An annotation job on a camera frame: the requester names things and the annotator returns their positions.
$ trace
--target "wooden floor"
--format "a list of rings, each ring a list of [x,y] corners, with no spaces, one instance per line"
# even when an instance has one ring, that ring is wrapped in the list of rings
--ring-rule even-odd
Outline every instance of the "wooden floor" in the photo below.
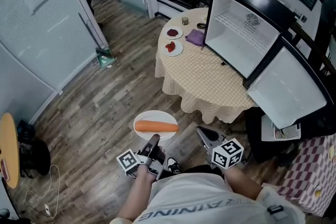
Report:
[[[92,61],[36,122],[37,136],[47,143],[51,162],[59,167],[61,184],[54,220],[32,207],[44,212],[44,204],[48,204],[55,212],[55,168],[51,191],[43,200],[27,195],[26,204],[31,207],[23,216],[35,223],[97,224],[109,223],[115,217],[133,181],[123,175],[115,158],[129,148],[136,151],[144,143],[132,130],[134,118],[143,111],[162,110],[177,119],[180,133],[162,145],[183,169],[205,161],[205,150],[195,132],[196,126],[203,124],[200,113],[184,113],[181,98],[163,93],[163,79],[154,76],[157,41],[166,20],[149,19],[124,7],[119,0],[103,0],[94,9],[117,61],[110,69],[100,69]],[[218,120],[210,126],[226,129],[226,124]],[[234,128],[244,128],[242,117]],[[237,138],[248,152],[247,137]],[[244,171],[260,183],[276,183],[286,172],[276,169],[272,161],[258,165],[253,160]],[[48,189],[49,177],[34,175],[34,179],[22,178],[11,191],[18,211],[22,210],[27,190],[42,196]]]

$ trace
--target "cable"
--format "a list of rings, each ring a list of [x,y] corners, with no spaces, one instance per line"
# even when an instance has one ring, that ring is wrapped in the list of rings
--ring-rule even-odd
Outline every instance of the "cable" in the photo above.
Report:
[[[31,209],[35,210],[36,212],[38,212],[39,214],[41,214],[44,217],[50,218],[48,215],[43,214],[41,211],[35,209],[33,206],[27,205],[26,208],[30,207]]]
[[[30,193],[33,193],[34,195],[36,195],[36,196],[37,196],[38,198],[40,198],[40,199],[43,199],[44,197],[47,196],[47,194],[48,194],[48,192],[50,191],[50,188],[51,188],[51,182],[52,182],[52,179],[51,179],[51,168],[52,168],[53,166],[55,166],[55,167],[57,168],[57,171],[58,171],[58,195],[57,195],[57,204],[56,204],[56,211],[55,211],[55,214],[54,214],[53,217],[50,216],[50,218],[51,218],[51,219],[54,219],[54,218],[56,217],[56,215],[57,215],[57,208],[58,208],[59,187],[60,187],[60,185],[61,185],[61,175],[60,175],[60,173],[59,173],[59,168],[58,168],[58,166],[57,166],[56,164],[52,164],[52,165],[50,166],[50,168],[49,168],[50,184],[49,184],[49,188],[48,188],[47,192],[46,192],[42,197],[40,197],[40,196],[38,196],[35,192],[33,192],[32,190],[27,190],[27,191],[26,191],[25,198],[24,198],[23,203],[22,203],[22,211],[25,210],[26,197],[27,197],[27,194],[28,194],[29,192],[30,192]]]

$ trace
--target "white plate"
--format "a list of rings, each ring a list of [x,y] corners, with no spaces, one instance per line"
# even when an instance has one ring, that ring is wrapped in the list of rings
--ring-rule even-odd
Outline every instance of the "white plate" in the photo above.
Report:
[[[168,36],[167,32],[168,32],[168,30],[170,30],[170,29],[174,29],[174,30],[176,30],[176,31],[178,32],[178,34],[177,34],[175,37]],[[182,31],[182,29],[180,29],[178,26],[168,26],[168,27],[165,27],[165,28],[163,29],[163,33],[164,33],[164,36],[165,36],[166,38],[169,38],[169,39],[178,39],[178,38],[182,37],[182,35],[183,35],[183,31]]]
[[[174,40],[173,41],[175,43],[175,49],[172,51],[172,52],[169,52],[168,49],[165,47],[167,44],[164,44],[162,47],[161,47],[161,50],[164,54],[168,55],[168,56],[177,56],[179,55],[180,53],[183,52],[183,45],[180,41],[178,40]]]
[[[149,110],[139,114],[133,122],[133,129],[135,130],[136,134],[139,137],[145,140],[149,140],[154,134],[158,134],[160,135],[160,141],[163,141],[172,138],[173,135],[176,133],[176,132],[138,132],[135,129],[135,123],[137,121],[162,121],[166,123],[177,124],[177,121],[173,116],[163,111]]]

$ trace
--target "small jar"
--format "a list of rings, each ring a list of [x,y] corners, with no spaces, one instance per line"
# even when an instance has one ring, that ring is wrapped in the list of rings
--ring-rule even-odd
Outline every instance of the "small jar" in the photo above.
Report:
[[[182,25],[187,25],[189,23],[189,19],[187,17],[182,17]]]

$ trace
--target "plate of red food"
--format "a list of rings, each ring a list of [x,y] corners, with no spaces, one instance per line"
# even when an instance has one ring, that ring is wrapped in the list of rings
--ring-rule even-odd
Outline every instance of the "plate of red food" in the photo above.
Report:
[[[180,41],[174,40],[167,42],[165,46],[162,46],[161,50],[168,56],[177,56],[183,52],[183,45]]]
[[[183,31],[178,26],[170,26],[163,29],[164,36],[169,39],[177,39],[182,37]]]

